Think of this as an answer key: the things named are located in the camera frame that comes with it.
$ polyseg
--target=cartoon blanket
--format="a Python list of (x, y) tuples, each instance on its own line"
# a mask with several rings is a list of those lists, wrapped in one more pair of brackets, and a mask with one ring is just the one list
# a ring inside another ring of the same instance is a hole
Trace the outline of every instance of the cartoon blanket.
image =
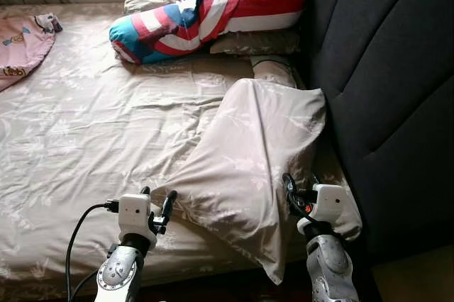
[(53, 13), (0, 20), (0, 91), (43, 61), (61, 31)]
[(230, 31), (293, 26), (305, 0), (184, 0), (115, 21), (110, 41), (133, 63), (151, 63), (191, 53)]

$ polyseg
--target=beige bedsheet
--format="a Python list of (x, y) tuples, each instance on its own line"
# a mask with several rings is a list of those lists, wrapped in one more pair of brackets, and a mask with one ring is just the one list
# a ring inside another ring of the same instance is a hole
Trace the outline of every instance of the beige bedsheet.
[[(0, 18), (53, 12), (63, 27), (42, 65), (0, 92), (0, 301), (61, 296), (66, 247), (82, 212), (163, 183), (197, 145), (226, 90), (253, 77), (249, 60), (228, 56), (122, 65), (108, 39), (121, 10), (0, 6)], [(118, 233), (116, 215), (89, 215), (72, 252), (74, 283), (104, 261)], [(294, 239), (289, 260), (304, 256), (303, 238)], [(143, 280), (253, 266), (208, 231), (174, 218), (147, 256)]]

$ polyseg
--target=dark upholstered headboard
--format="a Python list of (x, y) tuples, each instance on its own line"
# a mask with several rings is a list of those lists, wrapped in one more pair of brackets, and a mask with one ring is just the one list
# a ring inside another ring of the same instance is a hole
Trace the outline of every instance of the dark upholstered headboard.
[(369, 254), (452, 242), (453, 0), (307, 0), (301, 37)]

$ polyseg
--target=floor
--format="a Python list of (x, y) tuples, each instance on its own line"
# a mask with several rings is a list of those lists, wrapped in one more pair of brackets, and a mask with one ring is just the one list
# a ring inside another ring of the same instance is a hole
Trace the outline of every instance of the floor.
[(373, 268), (384, 302), (454, 302), (454, 246)]
[[(304, 267), (300, 270), (304, 265), (304, 262), (290, 264), (289, 272), (284, 279), (285, 283), (279, 286), (275, 286), (262, 269), (254, 269), (142, 288), (137, 302), (310, 302), (310, 279)], [(93, 300), (93, 296), (83, 296), (78, 298), (77, 302)], [(48, 302), (65, 302), (65, 300)]]

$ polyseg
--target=cartoon character print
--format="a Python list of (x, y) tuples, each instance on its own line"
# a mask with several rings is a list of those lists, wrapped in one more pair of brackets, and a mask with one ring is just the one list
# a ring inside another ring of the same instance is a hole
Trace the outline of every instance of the cartoon character print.
[(24, 68), (7, 67), (3, 68), (3, 73), (6, 77), (24, 77), (26, 75), (26, 70)]
[(43, 29), (44, 34), (58, 33), (62, 31), (62, 26), (54, 14), (38, 15), (35, 17), (35, 23), (38, 27)]
[(19, 35), (11, 37), (9, 40), (3, 41), (4, 45), (9, 45), (10, 43), (22, 43), (23, 42), (23, 34), (30, 34), (30, 31), (26, 28), (23, 27), (22, 33)]

